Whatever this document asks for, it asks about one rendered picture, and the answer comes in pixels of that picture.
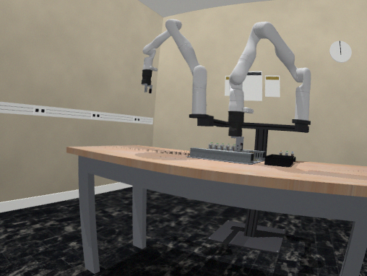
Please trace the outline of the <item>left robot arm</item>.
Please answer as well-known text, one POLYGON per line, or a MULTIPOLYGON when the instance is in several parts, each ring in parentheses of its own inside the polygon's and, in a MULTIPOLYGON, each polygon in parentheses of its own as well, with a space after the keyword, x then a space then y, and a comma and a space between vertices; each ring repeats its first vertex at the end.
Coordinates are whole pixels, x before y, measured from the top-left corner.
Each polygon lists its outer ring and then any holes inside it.
POLYGON ((243 81, 256 58, 256 45, 260 39, 268 39, 275 46, 275 53, 286 66, 296 82, 303 84, 295 90, 295 119, 308 121, 311 89, 311 72, 309 68, 297 68, 295 55, 280 37, 270 22, 257 22, 252 27, 246 47, 232 73, 229 76, 230 101, 244 102, 243 81), (242 83, 242 84, 241 84, 242 83))

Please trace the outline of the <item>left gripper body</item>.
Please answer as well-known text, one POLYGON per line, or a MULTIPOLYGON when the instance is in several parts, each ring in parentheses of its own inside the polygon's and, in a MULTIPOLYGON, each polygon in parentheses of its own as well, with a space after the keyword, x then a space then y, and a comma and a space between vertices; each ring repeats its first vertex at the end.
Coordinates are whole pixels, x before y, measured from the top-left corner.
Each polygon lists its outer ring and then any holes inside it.
POLYGON ((228 136, 242 137, 242 123, 245 112, 254 113, 254 110, 247 107, 244 108, 243 101, 231 100, 229 102, 228 122, 230 122, 230 127, 228 136))

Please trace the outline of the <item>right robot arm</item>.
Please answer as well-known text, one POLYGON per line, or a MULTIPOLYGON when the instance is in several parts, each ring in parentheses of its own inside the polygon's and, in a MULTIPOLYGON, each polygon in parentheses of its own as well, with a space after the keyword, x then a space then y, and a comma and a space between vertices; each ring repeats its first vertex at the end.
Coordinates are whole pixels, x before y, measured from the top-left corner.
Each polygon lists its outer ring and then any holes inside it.
POLYGON ((190 42, 180 33, 181 21, 169 19, 165 23, 166 31, 157 36, 151 43, 143 48, 143 53, 150 55, 144 58, 144 64, 152 64, 156 48, 158 48, 170 36, 173 37, 179 51, 193 72, 192 85, 192 114, 206 114, 206 89, 207 89, 207 70, 199 66, 196 54, 190 42))

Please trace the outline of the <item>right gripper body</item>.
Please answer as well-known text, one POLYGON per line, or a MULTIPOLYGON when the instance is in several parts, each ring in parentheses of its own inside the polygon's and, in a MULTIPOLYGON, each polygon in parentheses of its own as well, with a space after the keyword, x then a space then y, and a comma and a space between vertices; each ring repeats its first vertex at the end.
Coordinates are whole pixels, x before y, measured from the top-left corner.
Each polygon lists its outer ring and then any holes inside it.
POLYGON ((152 71, 157 71, 157 68, 153 67, 152 64, 143 65, 142 84, 151 85, 152 71))

